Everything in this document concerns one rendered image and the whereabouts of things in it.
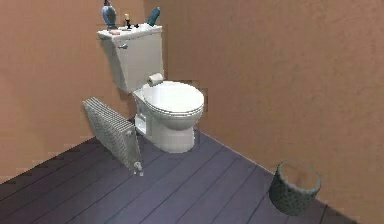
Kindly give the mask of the grey woven waste bin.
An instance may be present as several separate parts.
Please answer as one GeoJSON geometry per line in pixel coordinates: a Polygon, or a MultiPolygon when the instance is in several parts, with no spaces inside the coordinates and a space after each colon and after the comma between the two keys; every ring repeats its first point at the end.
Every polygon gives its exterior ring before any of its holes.
{"type": "Polygon", "coordinates": [[[320,175],[310,164],[284,160],[276,167],[268,196],[280,212],[299,216],[315,199],[321,184],[320,175]]]}

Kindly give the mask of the teal tilted bottle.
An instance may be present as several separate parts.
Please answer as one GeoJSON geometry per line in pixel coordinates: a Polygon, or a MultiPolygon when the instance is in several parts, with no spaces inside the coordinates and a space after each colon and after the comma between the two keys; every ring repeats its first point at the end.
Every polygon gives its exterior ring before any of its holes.
{"type": "Polygon", "coordinates": [[[156,7],[152,10],[147,20],[147,24],[150,26],[154,26],[159,16],[160,16],[160,8],[156,7]]]}

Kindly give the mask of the grey radiator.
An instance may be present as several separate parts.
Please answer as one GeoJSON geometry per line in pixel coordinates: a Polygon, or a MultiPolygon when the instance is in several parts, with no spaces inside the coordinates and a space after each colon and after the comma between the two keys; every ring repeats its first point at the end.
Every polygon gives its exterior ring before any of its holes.
{"type": "Polygon", "coordinates": [[[96,97],[83,101],[97,140],[133,175],[144,175],[135,125],[96,97]]]}

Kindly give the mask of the blue round bottle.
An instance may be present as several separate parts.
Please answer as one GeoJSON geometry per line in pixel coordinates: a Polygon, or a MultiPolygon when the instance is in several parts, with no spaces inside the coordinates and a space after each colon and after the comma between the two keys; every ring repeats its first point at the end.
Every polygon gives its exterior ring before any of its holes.
{"type": "Polygon", "coordinates": [[[109,0],[104,0],[103,8],[102,8],[102,17],[104,22],[107,25],[107,29],[116,29],[116,11],[114,7],[111,5],[109,0]]]}

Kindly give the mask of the white toilet paper roll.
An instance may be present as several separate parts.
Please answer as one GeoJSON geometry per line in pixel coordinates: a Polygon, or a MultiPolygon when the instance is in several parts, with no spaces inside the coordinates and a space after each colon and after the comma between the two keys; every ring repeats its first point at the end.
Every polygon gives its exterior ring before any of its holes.
{"type": "Polygon", "coordinates": [[[148,77],[148,85],[155,86],[161,84],[164,81],[164,77],[161,73],[156,73],[148,77]]]}

